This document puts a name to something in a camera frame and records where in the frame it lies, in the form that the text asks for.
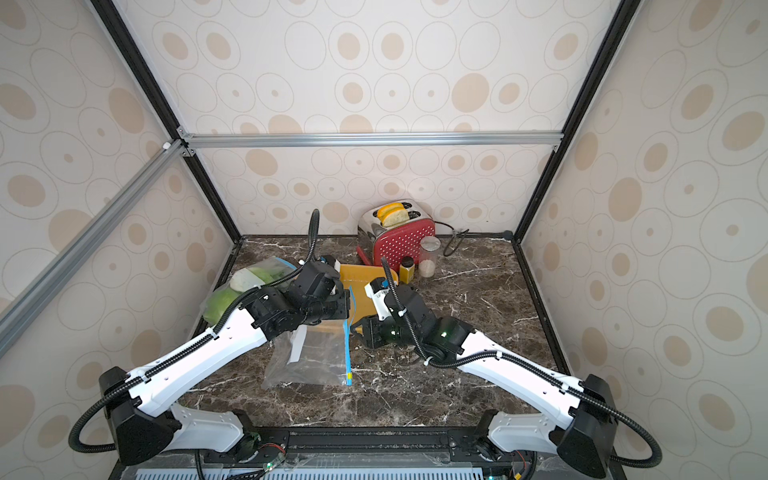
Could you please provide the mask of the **chinese cabbage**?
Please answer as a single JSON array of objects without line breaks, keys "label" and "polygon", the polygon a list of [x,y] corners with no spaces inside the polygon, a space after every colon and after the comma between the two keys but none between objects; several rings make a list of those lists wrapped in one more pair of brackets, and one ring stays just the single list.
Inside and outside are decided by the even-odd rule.
[{"label": "chinese cabbage", "polygon": [[222,286],[213,291],[205,302],[203,319],[211,326],[216,325],[224,314],[225,310],[238,297],[240,292],[229,286]]},{"label": "chinese cabbage", "polygon": [[242,293],[279,280],[290,272],[291,268],[277,264],[252,265],[237,270],[229,280],[229,287]]}]

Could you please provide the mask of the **clear zipper bag blue seal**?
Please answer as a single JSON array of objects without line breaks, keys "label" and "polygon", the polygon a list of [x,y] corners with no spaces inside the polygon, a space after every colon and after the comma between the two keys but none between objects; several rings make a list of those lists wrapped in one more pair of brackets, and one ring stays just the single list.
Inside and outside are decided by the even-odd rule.
[{"label": "clear zipper bag blue seal", "polygon": [[245,291],[271,283],[295,270],[296,267],[278,257],[269,257],[237,270],[222,286],[206,299],[203,319],[211,326],[222,317],[226,308]]}]

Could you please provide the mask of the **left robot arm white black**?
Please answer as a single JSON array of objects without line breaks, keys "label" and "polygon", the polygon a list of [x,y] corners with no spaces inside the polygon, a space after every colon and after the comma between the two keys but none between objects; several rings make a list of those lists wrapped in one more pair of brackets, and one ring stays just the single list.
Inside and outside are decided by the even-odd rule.
[{"label": "left robot arm white black", "polygon": [[215,326],[171,353],[126,372],[110,369],[100,379],[105,415],[116,451],[137,465],[172,450],[209,450],[237,460],[255,454],[257,433],[242,411],[186,408],[178,400],[237,357],[285,332],[349,316],[350,293],[332,257],[306,263],[285,288],[263,286]]}]

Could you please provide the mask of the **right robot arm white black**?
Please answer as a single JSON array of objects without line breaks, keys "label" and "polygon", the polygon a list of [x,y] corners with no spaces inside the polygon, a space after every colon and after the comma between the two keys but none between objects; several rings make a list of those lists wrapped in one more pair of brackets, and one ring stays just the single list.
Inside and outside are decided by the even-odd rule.
[{"label": "right robot arm white black", "polygon": [[604,382],[582,386],[509,351],[467,322],[439,317],[407,284],[379,277],[364,290],[376,312],[351,329],[366,347],[414,347],[426,367],[474,375],[536,409],[534,415],[486,411],[471,437],[471,452],[485,461],[524,451],[555,454],[583,475],[607,477],[617,422],[591,404],[607,399]]}]

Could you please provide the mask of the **yellow rectangular tray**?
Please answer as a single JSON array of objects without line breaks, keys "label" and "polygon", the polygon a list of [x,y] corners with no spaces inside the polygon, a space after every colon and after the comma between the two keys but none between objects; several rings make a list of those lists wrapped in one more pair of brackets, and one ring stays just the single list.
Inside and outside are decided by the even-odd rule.
[{"label": "yellow rectangular tray", "polygon": [[[345,323],[351,326],[363,317],[375,315],[376,309],[373,301],[365,293],[365,287],[376,278],[384,278],[384,270],[376,266],[352,264],[339,264],[335,270],[340,274],[343,287],[350,291],[349,318]],[[345,332],[345,323],[341,320],[324,320],[317,326],[309,326],[307,331],[342,335]]]}]

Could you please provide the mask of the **yellow spice bottle black cap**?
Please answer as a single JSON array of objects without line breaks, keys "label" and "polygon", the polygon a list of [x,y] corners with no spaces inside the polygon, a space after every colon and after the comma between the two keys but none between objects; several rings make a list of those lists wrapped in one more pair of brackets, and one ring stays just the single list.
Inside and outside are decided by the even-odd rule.
[{"label": "yellow spice bottle black cap", "polygon": [[405,256],[399,265],[399,280],[402,284],[410,284],[415,277],[416,264],[412,257]]}]

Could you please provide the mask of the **red chrome toaster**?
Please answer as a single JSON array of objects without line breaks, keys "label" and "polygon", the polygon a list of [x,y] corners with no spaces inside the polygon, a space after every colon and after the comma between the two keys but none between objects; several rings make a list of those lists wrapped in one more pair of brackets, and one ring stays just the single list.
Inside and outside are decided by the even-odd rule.
[{"label": "red chrome toaster", "polygon": [[385,228],[376,217],[377,207],[365,212],[357,225],[357,248],[359,259],[367,266],[380,266],[385,258],[395,271],[400,261],[410,256],[419,262],[420,241],[423,237],[436,234],[432,216],[413,199],[398,200],[409,212],[410,219],[402,224]]}]

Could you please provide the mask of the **yellow toast slice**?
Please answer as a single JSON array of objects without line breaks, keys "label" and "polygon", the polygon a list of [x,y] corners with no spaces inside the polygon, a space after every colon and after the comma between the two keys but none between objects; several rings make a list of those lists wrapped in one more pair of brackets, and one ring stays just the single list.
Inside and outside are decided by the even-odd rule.
[{"label": "yellow toast slice", "polygon": [[400,211],[407,211],[407,209],[401,202],[394,202],[380,207],[375,215],[381,222],[384,222],[388,216],[398,215]]}]

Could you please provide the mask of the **pale toast slice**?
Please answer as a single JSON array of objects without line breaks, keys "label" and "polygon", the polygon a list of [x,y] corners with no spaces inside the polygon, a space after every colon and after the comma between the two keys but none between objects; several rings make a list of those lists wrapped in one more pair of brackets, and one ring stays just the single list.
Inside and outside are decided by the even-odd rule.
[{"label": "pale toast slice", "polygon": [[402,223],[407,222],[410,219],[408,211],[400,211],[398,215],[388,216],[384,222],[381,222],[385,228],[390,228]]}]

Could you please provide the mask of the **aluminium rail back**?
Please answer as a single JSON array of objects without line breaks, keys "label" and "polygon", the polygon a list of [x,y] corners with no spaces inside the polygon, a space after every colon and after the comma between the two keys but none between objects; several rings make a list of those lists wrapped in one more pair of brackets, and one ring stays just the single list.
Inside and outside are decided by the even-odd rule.
[{"label": "aluminium rail back", "polygon": [[309,134],[187,134],[184,140],[194,149],[205,148],[357,148],[433,147],[485,145],[557,145],[559,131],[491,132],[386,132]]}]

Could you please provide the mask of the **aluminium rail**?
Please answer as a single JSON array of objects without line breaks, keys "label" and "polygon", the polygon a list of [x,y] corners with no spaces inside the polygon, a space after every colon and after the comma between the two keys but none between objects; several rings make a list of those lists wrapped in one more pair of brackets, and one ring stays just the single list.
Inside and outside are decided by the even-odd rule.
[{"label": "aluminium rail", "polygon": [[87,226],[9,305],[1,317],[1,353],[6,354],[162,173],[181,156],[185,143],[176,139],[162,148]]},{"label": "aluminium rail", "polygon": [[194,149],[205,148],[357,148],[433,147],[485,145],[557,145],[559,131],[491,132],[386,132],[309,134],[187,134],[184,140]]}]

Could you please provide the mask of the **black frame post left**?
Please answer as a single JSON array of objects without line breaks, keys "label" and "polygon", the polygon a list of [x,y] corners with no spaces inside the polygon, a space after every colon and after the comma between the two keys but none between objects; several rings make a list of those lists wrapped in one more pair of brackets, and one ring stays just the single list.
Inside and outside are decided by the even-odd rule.
[{"label": "black frame post left", "polygon": [[147,98],[154,114],[170,138],[172,140],[181,140],[182,145],[188,148],[188,153],[185,155],[185,163],[189,171],[230,240],[233,243],[238,243],[242,238],[240,230],[236,226],[200,158],[196,153],[192,152],[192,148],[188,146],[186,140],[180,134],[179,129],[182,125],[152,73],[145,56],[141,53],[132,34],[129,32],[119,9],[113,1],[93,0],[89,1],[89,4],[93,7],[96,16],[105,27],[122,59]]}]

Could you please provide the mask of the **black frame post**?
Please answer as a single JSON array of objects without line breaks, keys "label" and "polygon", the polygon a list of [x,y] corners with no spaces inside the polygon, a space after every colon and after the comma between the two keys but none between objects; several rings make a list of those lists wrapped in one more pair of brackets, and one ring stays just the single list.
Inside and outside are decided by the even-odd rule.
[{"label": "black frame post", "polygon": [[93,0],[89,1],[89,4],[93,7],[96,16],[105,27],[122,59],[147,98],[154,114],[170,138],[172,140],[181,140],[182,145],[188,148],[188,153],[185,155],[185,163],[189,171],[230,240],[233,243],[238,243],[242,238],[240,230],[236,226],[200,158],[196,153],[192,152],[192,148],[188,146],[186,140],[180,134],[179,129],[182,125],[152,73],[145,56],[141,53],[132,34],[129,32],[119,9],[113,1]]},{"label": "black frame post", "polygon": [[578,91],[575,102],[562,128],[562,139],[547,160],[543,173],[536,184],[522,218],[514,234],[516,245],[520,245],[530,229],[540,207],[544,202],[560,165],[581,127],[588,109],[630,27],[639,7],[640,0],[623,0],[618,3],[616,12],[608,25],[590,65],[584,82]]}]

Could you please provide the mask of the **aluminium rail left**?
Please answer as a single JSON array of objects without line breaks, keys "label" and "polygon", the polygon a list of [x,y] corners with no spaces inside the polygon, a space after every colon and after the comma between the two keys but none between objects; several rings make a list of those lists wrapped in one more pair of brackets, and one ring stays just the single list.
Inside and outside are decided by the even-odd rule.
[{"label": "aluminium rail left", "polygon": [[176,139],[162,148],[87,226],[9,305],[1,317],[1,353],[6,354],[162,173],[181,156],[185,143]]}]

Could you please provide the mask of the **black frame post right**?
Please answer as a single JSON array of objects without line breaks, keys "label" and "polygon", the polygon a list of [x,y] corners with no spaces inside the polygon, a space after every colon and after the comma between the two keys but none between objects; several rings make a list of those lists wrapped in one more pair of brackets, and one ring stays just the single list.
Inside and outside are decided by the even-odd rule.
[{"label": "black frame post right", "polygon": [[560,165],[581,127],[588,109],[630,27],[639,7],[640,0],[623,0],[618,3],[616,12],[608,25],[590,65],[584,82],[578,91],[575,102],[562,128],[562,139],[547,160],[543,173],[536,184],[522,218],[514,234],[516,245],[520,245],[530,229],[540,207],[544,202]]}]

